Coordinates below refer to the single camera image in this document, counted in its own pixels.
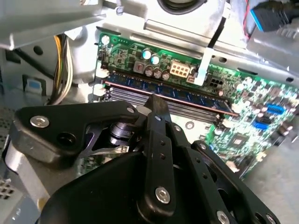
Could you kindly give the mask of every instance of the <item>silver screw head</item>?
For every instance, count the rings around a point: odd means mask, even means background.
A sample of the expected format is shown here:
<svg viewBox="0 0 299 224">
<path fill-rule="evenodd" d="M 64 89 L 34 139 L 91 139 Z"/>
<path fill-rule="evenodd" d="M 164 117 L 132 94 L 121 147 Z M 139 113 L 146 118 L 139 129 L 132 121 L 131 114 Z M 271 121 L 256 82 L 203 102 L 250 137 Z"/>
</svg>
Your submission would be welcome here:
<svg viewBox="0 0 299 224">
<path fill-rule="evenodd" d="M 127 111 L 129 111 L 130 113 L 134 113 L 134 110 L 130 107 L 127 108 Z"/>
<path fill-rule="evenodd" d="M 217 211 L 217 218 L 221 224 L 229 224 L 229 219 L 223 211 Z"/>
<path fill-rule="evenodd" d="M 200 147 L 201 149 L 203 149 L 203 150 L 206 150 L 206 145 L 203 144 L 203 143 L 200 143 L 200 144 L 199 144 L 199 147 Z"/>
<path fill-rule="evenodd" d="M 155 118 L 156 118 L 158 121 L 161 121 L 161 118 L 160 118 L 160 117 L 155 116 Z"/>
<path fill-rule="evenodd" d="M 179 126 L 177 126 L 177 125 L 175 125 L 174 128 L 175 128 L 178 132 L 181 131 L 181 128 L 180 128 Z"/>
<path fill-rule="evenodd" d="M 30 124 L 34 127 L 45 128 L 49 126 L 50 122 L 44 116 L 34 116 L 30 119 Z"/>
<path fill-rule="evenodd" d="M 170 194 L 164 187 L 156 188 L 155 194 L 158 201 L 162 202 L 163 204 L 168 204 L 170 202 Z"/>
<path fill-rule="evenodd" d="M 271 215 L 266 214 L 267 219 L 270 221 L 271 224 L 276 224 L 275 220 L 272 218 Z"/>
</svg>

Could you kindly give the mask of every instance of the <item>wire bundle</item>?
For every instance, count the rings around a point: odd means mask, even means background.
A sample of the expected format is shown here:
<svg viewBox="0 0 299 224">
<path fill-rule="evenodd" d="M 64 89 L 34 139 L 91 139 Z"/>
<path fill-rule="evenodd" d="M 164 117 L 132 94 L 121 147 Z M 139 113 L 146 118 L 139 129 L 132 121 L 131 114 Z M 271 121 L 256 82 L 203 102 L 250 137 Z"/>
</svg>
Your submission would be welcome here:
<svg viewBox="0 0 299 224">
<path fill-rule="evenodd" d="M 58 61 L 53 81 L 53 92 L 48 105 L 60 104 L 70 91 L 73 80 L 73 65 L 69 40 L 66 35 L 54 36 L 54 39 L 58 52 Z"/>
<path fill-rule="evenodd" d="M 250 36 L 249 36 L 249 34 L 247 32 L 247 27 L 246 27 L 246 24 L 247 24 L 246 20 L 247 20 L 247 15 L 249 13 L 249 9 L 250 9 L 250 7 L 249 7 L 249 0 L 246 0 L 246 12 L 245 12 L 245 15 L 244 15 L 244 20 L 243 20 L 243 31 L 244 31 L 244 34 L 245 34 L 245 36 L 246 36 L 247 39 L 250 38 Z"/>
</svg>

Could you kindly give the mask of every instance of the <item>perforated metal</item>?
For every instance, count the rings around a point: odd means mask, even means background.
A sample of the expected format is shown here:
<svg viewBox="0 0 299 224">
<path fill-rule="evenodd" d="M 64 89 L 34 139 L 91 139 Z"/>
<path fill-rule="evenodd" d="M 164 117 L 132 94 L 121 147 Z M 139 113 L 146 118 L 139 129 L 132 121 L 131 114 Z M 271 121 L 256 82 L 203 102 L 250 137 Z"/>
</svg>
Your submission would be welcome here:
<svg viewBox="0 0 299 224">
<path fill-rule="evenodd" d="M 3 151 L 5 139 L 7 137 L 11 122 L 13 120 L 14 110 L 0 106 L 0 154 Z M 0 179 L 0 202 L 9 200 L 15 189 L 8 181 Z"/>
</svg>

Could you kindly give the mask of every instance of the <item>green circuit board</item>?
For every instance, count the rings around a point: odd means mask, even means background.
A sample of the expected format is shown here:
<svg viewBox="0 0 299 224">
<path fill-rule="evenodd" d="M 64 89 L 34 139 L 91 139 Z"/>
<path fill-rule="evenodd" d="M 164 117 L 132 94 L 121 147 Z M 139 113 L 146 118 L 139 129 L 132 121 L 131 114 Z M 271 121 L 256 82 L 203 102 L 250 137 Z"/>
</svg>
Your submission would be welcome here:
<svg viewBox="0 0 299 224">
<path fill-rule="evenodd" d="M 101 41 L 102 38 L 108 38 L 109 44 L 103 44 Z M 151 65 L 149 59 L 146 60 L 142 57 L 142 52 L 145 49 L 149 49 L 152 54 L 155 54 L 159 57 L 159 64 Z M 129 72 L 134 70 L 134 63 L 136 61 L 148 66 L 152 66 L 153 68 L 160 68 L 161 71 L 169 70 L 171 61 L 186 64 L 192 68 L 195 68 L 201 62 L 200 59 L 145 45 L 109 33 L 101 33 L 100 35 L 99 55 L 101 55 L 100 57 L 103 58 L 103 62 L 108 64 L 109 68 L 115 68 Z M 210 94 L 217 94 L 217 89 L 221 88 L 225 92 L 226 97 L 234 98 L 237 94 L 239 94 L 234 90 L 234 84 L 238 81 L 242 81 L 247 76 L 253 75 L 210 64 L 207 71 L 206 81 L 204 82 L 203 86 L 198 86 L 187 82 L 186 78 L 178 77 L 172 74 L 170 74 L 170 78 L 168 80 L 162 80 L 162 78 L 158 80 L 161 80 L 164 83 L 177 84 L 179 86 L 204 91 Z"/>
<path fill-rule="evenodd" d="M 146 60 L 142 57 L 145 49 L 159 58 L 158 64 L 152 65 L 150 59 Z M 134 73 L 135 62 L 141 62 L 145 66 L 169 71 L 172 61 L 192 68 L 200 64 L 200 59 L 197 58 L 145 45 L 109 33 L 101 33 L 100 35 L 97 68 L 100 67 L 99 63 L 105 63 L 109 70 L 115 69 Z M 221 122 L 215 118 L 212 125 L 206 126 L 208 127 L 206 132 L 198 133 L 197 139 L 204 139 L 224 162 L 232 162 L 236 166 L 235 172 L 239 170 L 238 166 L 248 156 L 251 156 L 252 159 L 248 164 L 247 172 L 262 161 L 265 150 L 273 145 L 271 136 L 279 131 L 283 122 L 290 122 L 294 118 L 294 108 L 299 104 L 299 90 L 297 88 L 214 64 L 209 65 L 203 86 L 194 85 L 188 82 L 187 78 L 175 75 L 170 75 L 168 80 L 158 79 L 161 80 L 161 85 L 162 83 L 171 83 L 212 95 L 218 95 L 219 90 L 221 90 L 223 97 L 229 99 L 232 109 L 239 115 L 222 115 L 223 117 L 220 117 Z M 257 112 L 256 105 L 264 105 L 264 107 L 268 107 L 268 111 Z M 271 106 L 281 111 L 273 112 L 270 110 Z M 259 117 L 267 119 L 270 123 L 259 127 L 259 124 L 256 123 L 260 119 Z M 219 133 L 219 128 L 223 127 L 223 122 L 226 123 L 227 127 Z M 184 126 L 182 128 L 185 133 L 190 135 L 191 130 Z"/>
</svg>

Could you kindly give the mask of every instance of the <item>blue sata port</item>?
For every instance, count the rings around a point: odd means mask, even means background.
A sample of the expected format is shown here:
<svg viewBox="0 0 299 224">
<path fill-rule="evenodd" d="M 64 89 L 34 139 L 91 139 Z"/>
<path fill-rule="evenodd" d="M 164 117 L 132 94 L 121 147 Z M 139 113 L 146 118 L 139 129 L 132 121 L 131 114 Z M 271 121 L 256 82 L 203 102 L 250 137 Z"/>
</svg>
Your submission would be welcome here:
<svg viewBox="0 0 299 224">
<path fill-rule="evenodd" d="M 266 104 L 268 113 L 281 115 L 285 112 L 285 108 L 275 104 Z"/>
<path fill-rule="evenodd" d="M 258 122 L 257 120 L 253 121 L 252 123 L 252 126 L 257 128 L 257 129 L 261 129 L 261 130 L 267 130 L 268 127 L 269 127 L 269 124 L 263 124 L 263 123 L 260 123 Z"/>
</svg>

